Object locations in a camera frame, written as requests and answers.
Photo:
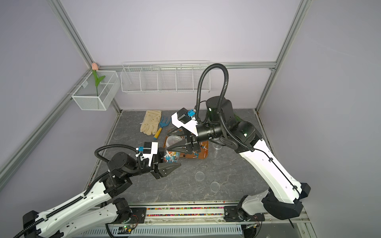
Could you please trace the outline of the clear plastic jar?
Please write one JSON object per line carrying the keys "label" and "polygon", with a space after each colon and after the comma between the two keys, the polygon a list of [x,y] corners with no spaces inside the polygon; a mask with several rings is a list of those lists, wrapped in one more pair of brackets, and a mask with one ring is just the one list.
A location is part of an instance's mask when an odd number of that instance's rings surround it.
{"label": "clear plastic jar", "polygon": [[166,151],[164,156],[164,161],[166,163],[177,163],[180,158],[180,152]]}

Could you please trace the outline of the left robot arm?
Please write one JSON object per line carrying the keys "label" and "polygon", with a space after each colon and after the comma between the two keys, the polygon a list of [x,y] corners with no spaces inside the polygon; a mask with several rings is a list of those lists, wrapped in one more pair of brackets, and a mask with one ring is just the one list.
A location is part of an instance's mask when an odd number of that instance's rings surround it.
{"label": "left robot arm", "polygon": [[134,214],[128,202],[119,197],[132,185],[131,177],[151,173],[160,179],[181,166],[165,162],[164,149],[156,142],[146,142],[143,147],[111,144],[94,154],[108,170],[68,201],[40,213],[26,213],[17,238],[69,238],[100,224],[138,225],[144,216]]}

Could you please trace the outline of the clear candy jar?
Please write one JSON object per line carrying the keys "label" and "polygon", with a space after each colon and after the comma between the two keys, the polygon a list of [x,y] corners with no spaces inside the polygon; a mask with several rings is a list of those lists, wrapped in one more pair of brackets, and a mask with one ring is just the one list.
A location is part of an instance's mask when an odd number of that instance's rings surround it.
{"label": "clear candy jar", "polygon": [[220,150],[222,148],[222,145],[214,143],[213,148],[216,150]]}

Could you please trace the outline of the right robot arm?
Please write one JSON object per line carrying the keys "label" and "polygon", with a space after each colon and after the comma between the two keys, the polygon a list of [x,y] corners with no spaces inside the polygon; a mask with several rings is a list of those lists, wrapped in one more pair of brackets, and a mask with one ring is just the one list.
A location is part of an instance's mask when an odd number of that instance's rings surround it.
{"label": "right robot arm", "polygon": [[[201,120],[199,109],[203,81],[216,68],[223,72],[222,90],[219,96],[205,102],[206,117]],[[225,210],[224,219],[227,222],[258,219],[265,212],[279,220],[299,217],[304,208],[301,200],[308,197],[311,187],[287,172],[253,124],[236,117],[231,101],[225,98],[228,83],[228,69],[220,63],[209,65],[201,73],[195,108],[182,108],[172,115],[172,124],[180,129],[184,139],[168,146],[167,150],[183,154],[199,153],[201,143],[209,141],[234,150],[262,176],[269,186],[268,191],[243,196],[236,207]]]}

